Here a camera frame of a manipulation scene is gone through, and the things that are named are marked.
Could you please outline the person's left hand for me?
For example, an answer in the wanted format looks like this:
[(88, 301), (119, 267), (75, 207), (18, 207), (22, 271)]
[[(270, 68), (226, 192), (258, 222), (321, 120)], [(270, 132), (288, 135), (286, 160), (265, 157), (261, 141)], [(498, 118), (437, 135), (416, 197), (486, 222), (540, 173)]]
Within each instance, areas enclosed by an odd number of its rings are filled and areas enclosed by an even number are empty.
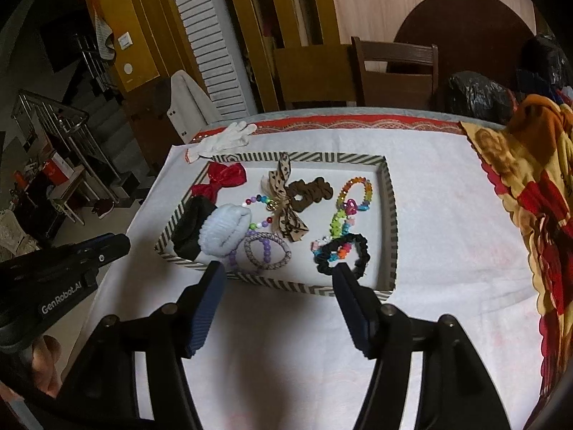
[(56, 398), (61, 387), (60, 375), (56, 371), (60, 356), (61, 345), (56, 338), (44, 335), (34, 341), (31, 362), (34, 384), (52, 398)]

